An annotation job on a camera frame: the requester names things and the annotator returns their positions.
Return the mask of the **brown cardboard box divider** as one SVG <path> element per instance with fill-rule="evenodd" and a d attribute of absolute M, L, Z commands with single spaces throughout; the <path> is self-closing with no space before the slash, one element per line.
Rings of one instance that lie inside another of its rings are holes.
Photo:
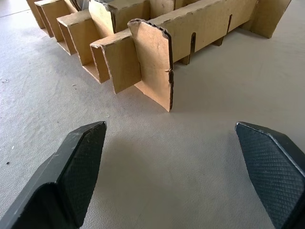
<path fill-rule="evenodd" d="M 173 65 L 235 28 L 271 38 L 291 0 L 26 0 L 38 26 L 99 83 L 170 111 Z"/>

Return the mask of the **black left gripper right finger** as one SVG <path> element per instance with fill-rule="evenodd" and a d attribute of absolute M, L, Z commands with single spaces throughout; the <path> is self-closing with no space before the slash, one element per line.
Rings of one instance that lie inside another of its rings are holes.
<path fill-rule="evenodd" d="M 235 126 L 249 178 L 275 229 L 305 229 L 305 153 L 285 134 Z"/>

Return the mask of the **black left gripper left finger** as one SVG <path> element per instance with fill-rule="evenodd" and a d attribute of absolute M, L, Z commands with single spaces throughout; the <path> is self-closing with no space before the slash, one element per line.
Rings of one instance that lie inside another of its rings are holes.
<path fill-rule="evenodd" d="M 79 229 L 96 186 L 107 124 L 67 134 L 0 219 L 0 229 Z"/>

